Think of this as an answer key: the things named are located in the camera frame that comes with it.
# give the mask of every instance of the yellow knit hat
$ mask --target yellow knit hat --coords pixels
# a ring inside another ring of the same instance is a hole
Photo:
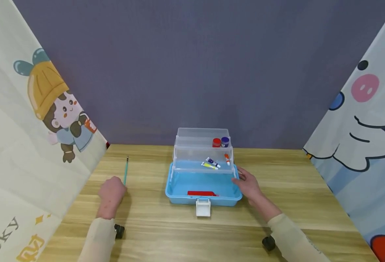
[[[68,86],[51,61],[36,64],[28,80],[28,96],[35,115],[44,120],[54,101]]]

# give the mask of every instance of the pink nose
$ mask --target pink nose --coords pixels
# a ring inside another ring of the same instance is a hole
[[[376,93],[378,84],[377,76],[372,74],[362,75],[354,81],[351,87],[351,94],[357,102],[367,102]]]

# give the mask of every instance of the red paint jar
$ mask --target red paint jar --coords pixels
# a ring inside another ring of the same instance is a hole
[[[214,148],[219,148],[221,146],[221,140],[220,138],[215,138],[213,139],[213,147]]]

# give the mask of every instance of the black dot eye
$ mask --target black dot eye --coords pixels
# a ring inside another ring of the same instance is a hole
[[[363,60],[363,61],[360,61],[360,63],[358,63],[357,68],[358,68],[358,70],[363,71],[368,66],[369,66],[369,62],[367,60]]]

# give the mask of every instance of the white latch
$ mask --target white latch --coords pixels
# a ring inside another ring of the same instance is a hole
[[[211,216],[210,209],[211,209],[211,203],[210,199],[207,199],[206,201],[200,201],[197,199],[195,202],[197,207],[197,216]]]

